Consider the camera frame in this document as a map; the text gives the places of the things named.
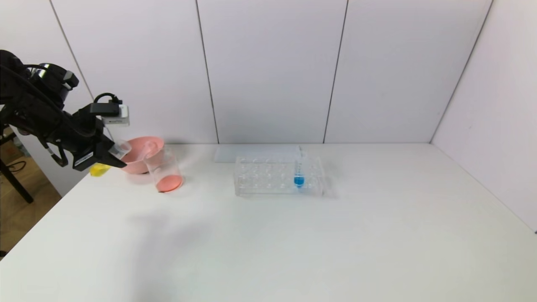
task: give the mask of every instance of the wooden floor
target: wooden floor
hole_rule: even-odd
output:
[[[14,176],[34,202],[24,201],[8,180],[0,176],[0,250],[7,252],[61,199],[31,157],[21,157],[14,162],[18,161],[26,161],[26,166]]]

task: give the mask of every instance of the yellow object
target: yellow object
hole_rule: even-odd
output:
[[[110,170],[111,166],[103,163],[96,163],[91,166],[90,168],[90,175],[95,177],[100,177],[104,175],[108,170]]]

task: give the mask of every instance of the glass beaker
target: glass beaker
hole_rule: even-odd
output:
[[[152,150],[143,158],[159,192],[169,192],[183,184],[179,165],[170,148]]]

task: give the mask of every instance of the clear plastic cup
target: clear plastic cup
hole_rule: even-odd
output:
[[[114,155],[120,160],[131,150],[132,150],[132,146],[129,144],[129,142],[124,141],[124,140],[117,140],[114,146],[112,146],[112,148],[108,150],[108,152],[110,152],[110,154]],[[104,175],[104,173],[106,173],[108,170],[110,170],[110,168],[111,166],[98,162],[91,166],[90,175],[95,176],[95,177],[100,177]]]
[[[143,158],[159,192],[169,192],[183,184],[179,165],[170,148],[152,150]]]
[[[110,154],[114,155],[120,160],[127,153],[129,153],[132,150],[132,148],[133,147],[129,144],[129,142],[124,141],[124,140],[117,140],[114,146],[112,146],[112,148],[108,150],[108,152],[110,152]]]

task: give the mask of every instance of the label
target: label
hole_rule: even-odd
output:
[[[85,162],[88,158],[90,158],[90,157],[92,157],[92,156],[93,156],[93,151],[92,151],[92,152],[89,152],[89,153],[86,154],[86,155],[84,155],[83,158],[77,160],[77,161],[75,162],[75,166],[78,166],[79,164]]]

